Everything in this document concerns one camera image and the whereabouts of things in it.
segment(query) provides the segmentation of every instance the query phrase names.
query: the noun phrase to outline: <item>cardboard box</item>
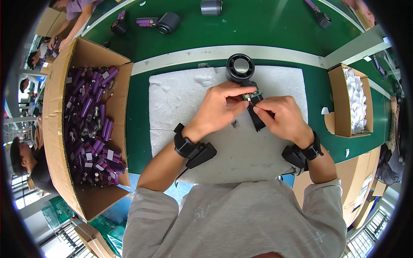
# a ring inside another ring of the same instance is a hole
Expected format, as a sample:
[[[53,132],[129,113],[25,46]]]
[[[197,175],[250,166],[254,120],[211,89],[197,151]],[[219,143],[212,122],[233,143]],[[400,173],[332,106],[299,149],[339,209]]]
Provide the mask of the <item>cardboard box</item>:
[[[368,133],[351,134],[351,113],[350,113],[350,97],[347,90],[346,78],[343,68],[352,69],[346,65],[339,65],[328,72],[330,84],[333,91],[334,112],[324,115],[324,122],[327,130],[336,136],[345,138],[356,138],[370,135]],[[367,124],[364,131],[373,132],[373,102],[371,100],[370,85],[367,75],[352,69],[356,76],[360,76],[363,82],[363,91],[366,96],[366,120]]]
[[[90,250],[90,252],[99,258],[112,258],[116,257],[101,233],[94,227],[87,223],[80,223],[75,227],[75,231],[78,234],[81,241]]]
[[[109,144],[126,154],[125,118],[128,100],[129,80],[133,63],[129,59],[84,38],[76,38],[64,48],[52,64],[47,77],[43,100],[44,146],[50,176],[56,190],[67,204],[86,221],[107,210],[115,202],[128,194],[128,191],[110,185],[100,187],[81,187],[71,177],[68,157],[64,145],[63,105],[66,97],[66,76],[69,67],[109,67],[116,66],[119,73],[115,76],[112,90],[108,90],[102,100],[112,92],[114,95],[106,106],[106,115],[114,120]],[[130,186],[128,171],[119,175],[119,184]]]
[[[374,191],[373,196],[383,196],[383,194],[386,191],[386,187],[387,187],[386,184],[383,184],[376,178],[373,179],[373,184],[371,185],[371,189]]]
[[[374,201],[367,201],[367,200],[364,201],[363,206],[361,206],[360,208],[359,215],[356,217],[356,219],[354,220],[352,224],[355,229],[360,228],[364,224],[371,208],[373,207],[373,204],[374,204]]]
[[[355,207],[356,199],[360,195],[363,183],[370,175],[374,177],[380,156],[380,148],[375,148],[366,154],[336,164],[337,176],[341,178],[343,188],[343,218],[347,226],[350,226],[360,212],[360,207]],[[370,191],[373,181],[370,181],[367,193]],[[299,205],[304,201],[304,190],[312,184],[310,174],[305,172],[294,179],[292,190]]]
[[[66,20],[65,10],[60,11],[47,7],[34,33],[43,37],[52,37]]]

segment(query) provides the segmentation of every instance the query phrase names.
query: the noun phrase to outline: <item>cardboard flap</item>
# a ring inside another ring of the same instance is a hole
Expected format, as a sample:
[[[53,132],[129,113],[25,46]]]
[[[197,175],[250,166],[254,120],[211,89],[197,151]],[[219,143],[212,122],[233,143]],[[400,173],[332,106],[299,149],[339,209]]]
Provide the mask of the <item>cardboard flap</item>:
[[[110,185],[104,188],[76,186],[76,192],[88,222],[95,219],[99,214],[129,194],[125,189],[115,185]]]

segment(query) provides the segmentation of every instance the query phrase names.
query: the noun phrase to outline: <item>wrist-mounted device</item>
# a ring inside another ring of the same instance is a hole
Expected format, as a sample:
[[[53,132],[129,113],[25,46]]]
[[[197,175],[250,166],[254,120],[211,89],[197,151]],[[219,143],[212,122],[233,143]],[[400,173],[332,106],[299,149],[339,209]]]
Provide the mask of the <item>wrist-mounted device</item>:
[[[318,135],[313,131],[314,142],[310,147],[306,149],[300,149],[296,144],[292,146],[286,146],[282,152],[282,157],[291,163],[292,165],[298,167],[300,171],[308,170],[307,160],[313,160],[319,155],[323,156],[324,153],[321,151],[320,139]]]
[[[188,158],[188,162],[186,163],[186,169],[175,179],[175,186],[178,185],[176,180],[185,173],[186,170],[192,169],[197,165],[200,165],[207,160],[210,160],[216,155],[216,150],[212,146],[210,142],[207,144],[203,142],[193,143],[187,137],[182,136],[182,130],[184,129],[184,125],[179,123],[175,130],[173,130],[176,135],[173,138],[175,142],[175,151],[184,158]]]

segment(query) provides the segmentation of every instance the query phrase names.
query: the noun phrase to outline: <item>gray t-shirt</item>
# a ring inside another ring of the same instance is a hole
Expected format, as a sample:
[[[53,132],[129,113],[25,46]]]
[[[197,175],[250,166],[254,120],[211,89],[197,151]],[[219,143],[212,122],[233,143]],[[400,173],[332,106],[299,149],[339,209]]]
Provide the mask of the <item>gray t-shirt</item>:
[[[280,180],[195,185],[180,210],[172,197],[140,187],[129,209],[123,258],[250,258],[269,252],[340,258],[347,232],[341,194],[340,179],[309,185],[301,209]]]

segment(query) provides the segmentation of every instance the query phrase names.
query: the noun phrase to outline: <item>purple shirt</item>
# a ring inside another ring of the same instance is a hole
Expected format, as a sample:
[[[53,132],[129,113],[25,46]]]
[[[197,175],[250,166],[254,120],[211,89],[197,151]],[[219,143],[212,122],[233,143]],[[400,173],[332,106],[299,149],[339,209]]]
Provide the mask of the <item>purple shirt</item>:
[[[79,12],[82,12],[82,8],[90,3],[93,3],[92,12],[94,12],[101,2],[103,0],[71,0],[66,6],[66,20],[74,19]]]

